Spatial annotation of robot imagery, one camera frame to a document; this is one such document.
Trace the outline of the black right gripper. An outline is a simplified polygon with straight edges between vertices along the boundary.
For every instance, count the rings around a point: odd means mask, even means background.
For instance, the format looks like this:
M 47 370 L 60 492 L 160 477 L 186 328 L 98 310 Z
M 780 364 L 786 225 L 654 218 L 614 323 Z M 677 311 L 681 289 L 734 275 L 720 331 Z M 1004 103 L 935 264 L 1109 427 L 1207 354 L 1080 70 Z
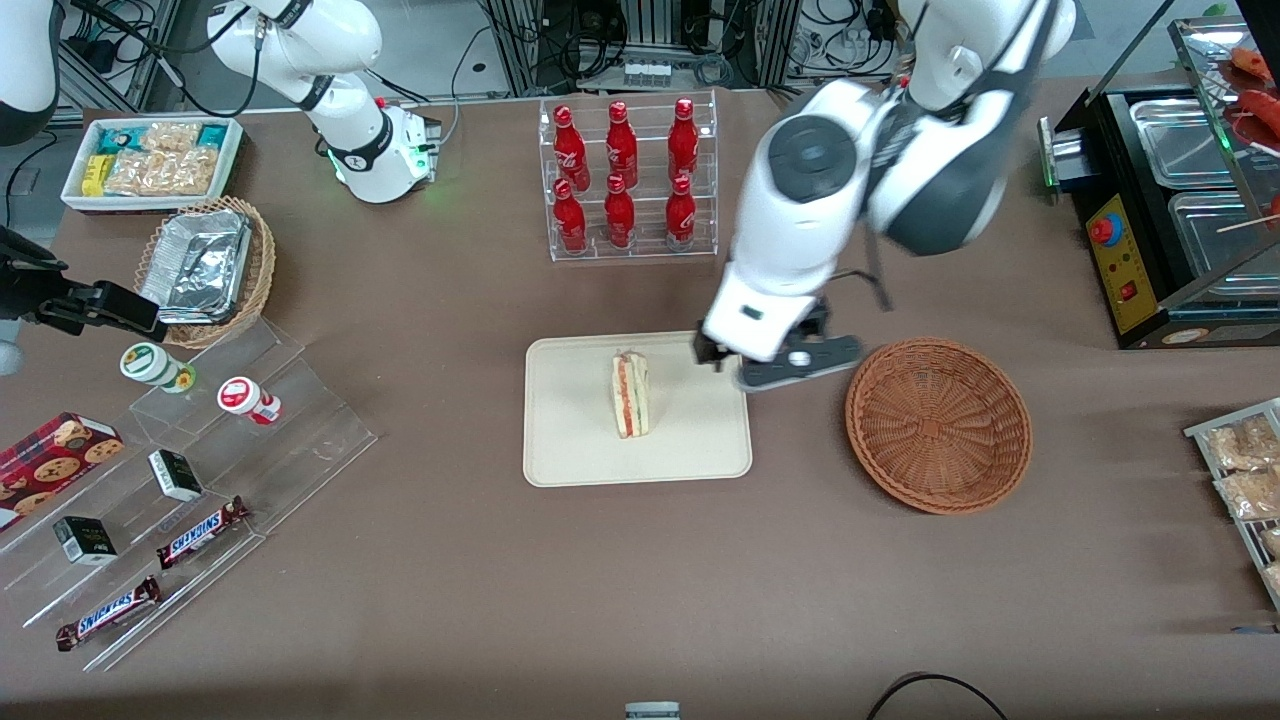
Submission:
M 63 275 L 67 264 L 24 236 L 1 228 L 1 319 L 47 325 L 78 336 L 108 322 L 161 343 L 168 325 L 159 306 L 115 283 L 100 284 L 100 314 L 90 307 L 96 288 Z

